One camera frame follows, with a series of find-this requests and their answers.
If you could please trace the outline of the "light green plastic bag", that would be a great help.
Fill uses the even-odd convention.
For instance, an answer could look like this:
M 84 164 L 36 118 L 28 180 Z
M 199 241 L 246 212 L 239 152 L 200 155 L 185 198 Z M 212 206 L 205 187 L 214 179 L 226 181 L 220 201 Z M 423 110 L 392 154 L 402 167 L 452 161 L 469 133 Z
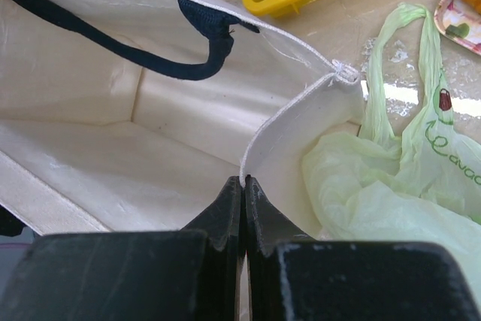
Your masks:
M 421 110 L 396 135 L 386 111 L 383 50 L 422 20 Z M 445 247 L 480 287 L 480 146 L 457 133 L 440 36 L 428 9 L 402 4 L 387 16 L 369 60 L 368 100 L 357 135 L 322 136 L 303 158 L 313 211 L 340 240 L 425 241 Z

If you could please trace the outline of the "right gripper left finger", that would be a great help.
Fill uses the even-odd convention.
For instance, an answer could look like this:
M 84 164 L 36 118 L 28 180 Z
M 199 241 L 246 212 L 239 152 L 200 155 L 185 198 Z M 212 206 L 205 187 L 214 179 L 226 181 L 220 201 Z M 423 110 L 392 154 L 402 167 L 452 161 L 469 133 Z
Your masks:
M 236 320 L 243 190 L 230 177 L 177 231 L 36 240 L 1 299 L 3 320 Z

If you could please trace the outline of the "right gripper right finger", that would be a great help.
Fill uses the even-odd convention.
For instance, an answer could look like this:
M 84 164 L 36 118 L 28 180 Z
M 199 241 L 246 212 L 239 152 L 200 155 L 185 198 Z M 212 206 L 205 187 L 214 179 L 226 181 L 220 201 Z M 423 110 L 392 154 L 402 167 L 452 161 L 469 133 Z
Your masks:
M 244 187 L 250 319 L 478 320 L 458 263 L 432 243 L 317 241 Z

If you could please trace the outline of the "cream canvas tote bag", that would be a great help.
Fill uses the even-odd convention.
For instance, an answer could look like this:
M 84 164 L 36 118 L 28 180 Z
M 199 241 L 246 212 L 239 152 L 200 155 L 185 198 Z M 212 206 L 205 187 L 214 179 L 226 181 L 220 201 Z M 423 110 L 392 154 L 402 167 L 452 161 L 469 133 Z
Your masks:
M 1 0 L 1 204 L 39 234 L 179 229 L 230 176 L 321 231 L 301 157 L 357 72 L 223 0 Z

